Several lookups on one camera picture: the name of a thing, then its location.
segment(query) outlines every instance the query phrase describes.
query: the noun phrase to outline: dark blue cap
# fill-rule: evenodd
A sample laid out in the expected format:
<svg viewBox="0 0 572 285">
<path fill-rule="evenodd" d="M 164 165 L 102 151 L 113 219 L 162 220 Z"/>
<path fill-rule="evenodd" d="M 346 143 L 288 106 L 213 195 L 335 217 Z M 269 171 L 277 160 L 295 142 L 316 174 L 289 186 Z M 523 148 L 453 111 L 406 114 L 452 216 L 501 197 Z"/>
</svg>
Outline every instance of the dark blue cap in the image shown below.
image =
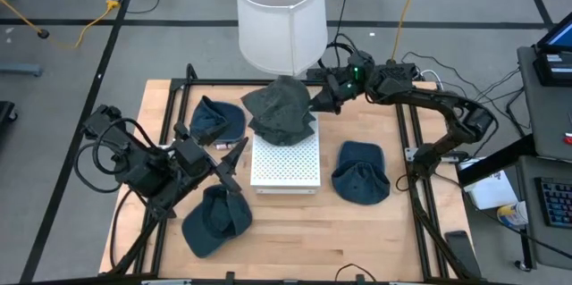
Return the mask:
<svg viewBox="0 0 572 285">
<path fill-rule="evenodd" d="M 226 122 L 229 125 L 214 142 L 234 143 L 241 140 L 247 122 L 242 109 L 230 103 L 213 102 L 203 96 L 193 112 L 189 129 L 191 132 L 207 130 Z"/>
<path fill-rule="evenodd" d="M 205 258 L 242 234 L 251 223 L 252 213 L 244 196 L 216 185 L 205 189 L 203 202 L 183 221 L 182 234 L 190 250 Z"/>
<path fill-rule="evenodd" d="M 332 184 L 340 197 L 361 205 L 373 205 L 390 195 L 383 151 L 370 143 L 346 141 L 341 145 Z"/>
</svg>

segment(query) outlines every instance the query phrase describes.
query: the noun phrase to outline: white perforated box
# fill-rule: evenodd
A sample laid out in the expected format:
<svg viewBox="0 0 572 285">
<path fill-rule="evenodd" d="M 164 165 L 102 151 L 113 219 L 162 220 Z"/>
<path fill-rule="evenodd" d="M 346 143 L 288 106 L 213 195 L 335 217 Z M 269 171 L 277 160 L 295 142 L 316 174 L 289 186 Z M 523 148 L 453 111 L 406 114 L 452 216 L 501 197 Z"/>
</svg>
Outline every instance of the white perforated box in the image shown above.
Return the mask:
<svg viewBox="0 0 572 285">
<path fill-rule="evenodd" d="M 295 146 L 278 147 L 254 135 L 250 185 L 261 194 L 315 194 L 320 187 L 318 116 L 314 130 Z"/>
</svg>

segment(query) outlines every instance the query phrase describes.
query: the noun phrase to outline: wooden table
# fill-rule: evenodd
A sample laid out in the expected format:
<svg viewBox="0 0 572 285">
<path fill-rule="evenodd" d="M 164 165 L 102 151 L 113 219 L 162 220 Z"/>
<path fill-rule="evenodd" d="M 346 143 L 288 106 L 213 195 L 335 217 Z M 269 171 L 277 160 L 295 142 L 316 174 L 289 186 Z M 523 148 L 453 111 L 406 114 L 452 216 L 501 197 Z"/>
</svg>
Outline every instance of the wooden table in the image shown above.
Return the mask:
<svg viewBox="0 0 572 285">
<path fill-rule="evenodd" d="M 148 135 L 159 139 L 169 80 L 149 80 L 139 110 L 138 122 Z M 419 87 L 435 88 L 434 83 L 417 83 Z M 199 99 L 209 96 L 214 101 L 226 101 L 244 109 L 240 97 L 259 87 L 192 86 L 187 119 L 190 122 Z M 310 88 L 312 94 L 318 88 Z M 175 102 L 176 120 L 181 94 Z M 442 116 L 431 110 L 418 109 L 423 137 L 434 142 L 445 134 Z M 251 115 L 245 109 L 247 120 Z M 406 109 L 409 138 L 413 134 Z M 226 272 L 236 272 L 237 279 L 298 279 L 332 281 L 343 265 L 354 263 L 366 268 L 378 281 L 421 281 L 413 213 L 407 192 L 395 189 L 396 179 L 405 173 L 400 132 L 395 106 L 370 105 L 363 97 L 347 102 L 340 115 L 320 113 L 320 151 L 322 187 L 309 195 L 258 195 L 249 186 L 251 141 L 253 132 L 247 129 L 250 142 L 240 158 L 236 181 L 242 186 L 254 221 L 240 237 L 223 245 L 207 259 L 193 255 L 181 233 L 185 216 L 200 203 L 202 190 L 218 183 L 213 176 L 191 192 L 176 207 L 176 219 L 168 222 L 159 277 L 223 279 Z M 391 182 L 391 194 L 377 205 L 355 205 L 340 198 L 333 190 L 331 174 L 336 165 L 342 142 L 355 140 L 375 143 L 382 147 L 386 174 Z M 209 147 L 214 159 L 226 151 Z M 437 172 L 456 179 L 452 165 L 442 164 Z M 469 233 L 465 207 L 458 187 L 447 181 L 433 179 L 433 193 L 442 232 L 464 230 Z M 127 191 L 123 186 L 118 199 Z M 127 252 L 139 235 L 145 208 L 136 197 L 129 197 L 118 218 L 116 260 Z M 425 233 L 433 275 L 438 275 L 433 242 Z M 147 243 L 144 271 L 150 270 L 155 244 L 152 235 Z M 100 270 L 110 269 L 109 239 L 105 246 Z M 349 268 L 340 280 L 355 280 L 361 273 Z"/>
</svg>

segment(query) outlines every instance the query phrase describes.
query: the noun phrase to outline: desk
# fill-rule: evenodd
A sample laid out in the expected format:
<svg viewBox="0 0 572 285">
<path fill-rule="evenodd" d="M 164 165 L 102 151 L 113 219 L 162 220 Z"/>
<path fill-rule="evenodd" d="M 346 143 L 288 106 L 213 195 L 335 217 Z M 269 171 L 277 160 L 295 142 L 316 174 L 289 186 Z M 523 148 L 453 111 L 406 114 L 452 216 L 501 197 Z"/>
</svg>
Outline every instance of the desk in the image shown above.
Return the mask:
<svg viewBox="0 0 572 285">
<path fill-rule="evenodd" d="M 572 180 L 572 163 L 521 156 L 517 173 L 520 196 L 526 201 L 530 235 L 567 253 L 572 252 L 572 230 L 549 227 L 544 223 L 543 212 L 536 193 L 534 178 L 563 178 Z M 572 260 L 530 241 L 532 259 L 541 264 L 572 270 Z"/>
<path fill-rule="evenodd" d="M 572 88 L 542 86 L 533 66 L 532 47 L 517 50 L 518 64 L 526 94 L 532 133 L 462 170 L 458 177 L 466 186 L 517 162 L 521 155 L 543 156 L 572 161 L 572 147 L 564 143 L 564 132 L 572 130 Z"/>
<path fill-rule="evenodd" d="M 138 122 L 154 141 L 160 135 L 170 84 L 169 80 L 149 80 L 139 110 Z M 434 83 L 419 83 L 418 86 L 435 88 Z M 243 107 L 240 98 L 258 88 L 193 85 L 185 122 L 190 122 L 203 95 L 214 101 Z M 310 88 L 312 94 L 317 90 L 316 87 Z M 180 102 L 181 94 L 176 98 Z M 425 141 L 434 142 L 444 135 L 445 124 L 439 113 L 426 109 L 418 109 L 418 113 Z M 251 115 L 246 110 L 245 114 L 249 121 Z M 408 193 L 399 192 L 394 187 L 396 179 L 405 172 L 396 107 L 370 105 L 360 97 L 347 102 L 341 115 L 320 113 L 319 121 L 322 187 L 316 195 L 257 195 L 249 186 L 252 149 L 248 143 L 237 166 L 235 179 L 242 186 L 243 195 L 250 205 L 253 224 L 243 235 L 207 259 L 196 258 L 181 234 L 181 222 L 201 201 L 202 190 L 218 183 L 215 177 L 207 179 L 174 208 L 177 218 L 169 220 L 167 225 L 159 277 L 223 279 L 226 272 L 233 271 L 241 280 L 332 281 L 341 266 L 354 263 L 366 268 L 378 280 L 421 281 L 423 277 Z M 247 129 L 247 136 L 252 138 L 252 134 L 252 130 Z M 349 139 L 376 143 L 383 148 L 391 194 L 378 205 L 351 204 L 333 191 L 330 177 L 338 150 L 341 143 Z M 207 151 L 214 159 L 226 153 L 212 147 Z M 456 179 L 452 165 L 442 164 L 437 172 Z M 123 186 L 118 199 L 126 191 Z M 433 193 L 441 231 L 464 230 L 470 234 L 458 188 L 447 181 L 433 179 Z M 136 197 L 127 199 L 118 218 L 116 259 L 138 236 L 144 211 Z M 437 276 L 433 242 L 428 235 L 425 238 L 432 275 Z M 155 239 L 151 236 L 147 243 L 143 271 L 148 271 L 151 265 L 152 255 L 149 253 L 153 251 Z M 102 272 L 110 270 L 108 248 L 109 239 L 100 267 Z M 356 273 L 361 272 L 346 269 L 340 279 L 355 280 Z"/>
</svg>

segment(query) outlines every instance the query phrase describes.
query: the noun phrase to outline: white lampshade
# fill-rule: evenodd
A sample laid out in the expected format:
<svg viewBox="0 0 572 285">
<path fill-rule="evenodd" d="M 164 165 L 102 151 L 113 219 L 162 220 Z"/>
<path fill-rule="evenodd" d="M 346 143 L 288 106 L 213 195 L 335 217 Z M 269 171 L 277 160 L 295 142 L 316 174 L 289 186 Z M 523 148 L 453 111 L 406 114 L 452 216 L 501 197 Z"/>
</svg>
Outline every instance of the white lampshade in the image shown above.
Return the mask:
<svg viewBox="0 0 572 285">
<path fill-rule="evenodd" d="M 238 0 L 240 51 L 261 71 L 298 75 L 324 54 L 324 0 Z"/>
</svg>

